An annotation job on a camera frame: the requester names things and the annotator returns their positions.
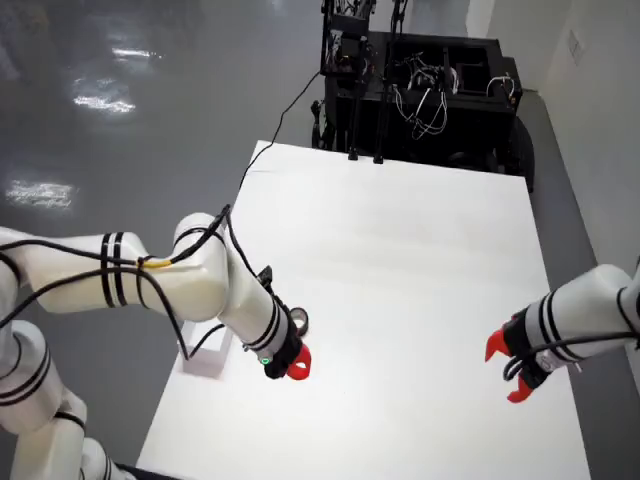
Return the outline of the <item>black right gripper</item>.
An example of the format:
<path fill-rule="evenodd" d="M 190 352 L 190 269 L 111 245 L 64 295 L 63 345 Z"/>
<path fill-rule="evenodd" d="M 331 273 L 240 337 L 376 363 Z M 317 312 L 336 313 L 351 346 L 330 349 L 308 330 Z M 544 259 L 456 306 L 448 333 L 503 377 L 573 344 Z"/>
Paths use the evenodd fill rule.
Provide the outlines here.
<path fill-rule="evenodd" d="M 487 339 L 485 348 L 485 361 L 488 362 L 496 353 L 506 355 L 507 346 L 511 360 L 504 367 L 503 378 L 509 381 L 518 377 L 517 389 L 507 396 L 514 404 L 527 400 L 549 376 L 531 353 L 532 345 L 526 332 L 527 311 L 525 308 L 515 313 L 503 328 L 494 331 Z"/>

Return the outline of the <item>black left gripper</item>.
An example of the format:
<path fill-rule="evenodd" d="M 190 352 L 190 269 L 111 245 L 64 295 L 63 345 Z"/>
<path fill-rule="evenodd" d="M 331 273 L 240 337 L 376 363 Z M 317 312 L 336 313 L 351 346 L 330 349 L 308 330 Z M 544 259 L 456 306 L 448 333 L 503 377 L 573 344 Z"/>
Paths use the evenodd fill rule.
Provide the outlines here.
<path fill-rule="evenodd" d="M 273 355 L 271 362 L 264 367 L 264 373 L 270 379 L 287 375 L 295 381 L 302 381 L 309 377 L 310 364 L 310 350 L 306 344 L 302 344 L 294 321 L 288 320 L 283 344 Z"/>

